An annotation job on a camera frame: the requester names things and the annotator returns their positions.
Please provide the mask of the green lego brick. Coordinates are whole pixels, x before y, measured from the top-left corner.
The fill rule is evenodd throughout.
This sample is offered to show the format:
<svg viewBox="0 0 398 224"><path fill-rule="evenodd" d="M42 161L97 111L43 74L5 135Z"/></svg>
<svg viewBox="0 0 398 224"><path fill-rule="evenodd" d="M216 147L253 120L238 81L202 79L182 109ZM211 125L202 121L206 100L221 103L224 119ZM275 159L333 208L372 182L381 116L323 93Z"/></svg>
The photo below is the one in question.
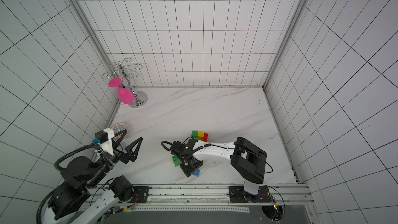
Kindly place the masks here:
<svg viewBox="0 0 398 224"><path fill-rule="evenodd" d="M181 161L178 157L172 156L174 166L178 167L181 164Z"/></svg>
<svg viewBox="0 0 398 224"><path fill-rule="evenodd" d="M199 134L198 131L192 131L192 132L191 132L191 137L192 137L193 139L198 139L198 134Z"/></svg>

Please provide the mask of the red lego brick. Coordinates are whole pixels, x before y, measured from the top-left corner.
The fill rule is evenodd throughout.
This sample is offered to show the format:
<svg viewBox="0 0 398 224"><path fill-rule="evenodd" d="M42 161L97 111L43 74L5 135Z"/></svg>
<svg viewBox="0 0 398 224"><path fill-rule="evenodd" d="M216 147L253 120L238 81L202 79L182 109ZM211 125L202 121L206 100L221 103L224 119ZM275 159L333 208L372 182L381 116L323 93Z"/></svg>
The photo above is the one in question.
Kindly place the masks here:
<svg viewBox="0 0 398 224"><path fill-rule="evenodd" d="M208 133L204 133L203 141L208 142Z"/></svg>

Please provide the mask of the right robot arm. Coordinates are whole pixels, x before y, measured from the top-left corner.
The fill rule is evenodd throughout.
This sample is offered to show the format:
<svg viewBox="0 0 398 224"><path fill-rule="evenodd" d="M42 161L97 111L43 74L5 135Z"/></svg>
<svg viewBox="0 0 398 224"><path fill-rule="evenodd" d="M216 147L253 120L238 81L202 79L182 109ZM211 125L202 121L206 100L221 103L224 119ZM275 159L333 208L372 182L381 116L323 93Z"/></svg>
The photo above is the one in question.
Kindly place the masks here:
<svg viewBox="0 0 398 224"><path fill-rule="evenodd" d="M162 147L178 158L186 177L200 169L205 160L227 161L244 178L243 189L250 195L257 195L264 183L267 153L239 137L235 142L216 144L189 138L187 142L161 142Z"/></svg>

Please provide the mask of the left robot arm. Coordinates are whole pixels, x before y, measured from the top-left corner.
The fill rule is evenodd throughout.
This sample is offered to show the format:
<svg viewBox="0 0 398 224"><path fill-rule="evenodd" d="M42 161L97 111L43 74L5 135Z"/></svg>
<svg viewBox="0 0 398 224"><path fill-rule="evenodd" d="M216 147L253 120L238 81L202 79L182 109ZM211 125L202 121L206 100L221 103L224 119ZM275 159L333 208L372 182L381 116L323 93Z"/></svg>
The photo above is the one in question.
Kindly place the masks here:
<svg viewBox="0 0 398 224"><path fill-rule="evenodd" d="M145 203L148 187L134 187L125 176L118 176L106 182L104 193L95 199L89 190L98 186L118 162L128 164L138 157L143 138L119 150L127 131L117 133L110 128L95 134L94 140L58 159L54 167L64 182L47 194L37 212L38 224L66 224L91 199L92 202L75 223L94 224L107 212L121 213Z"/></svg>

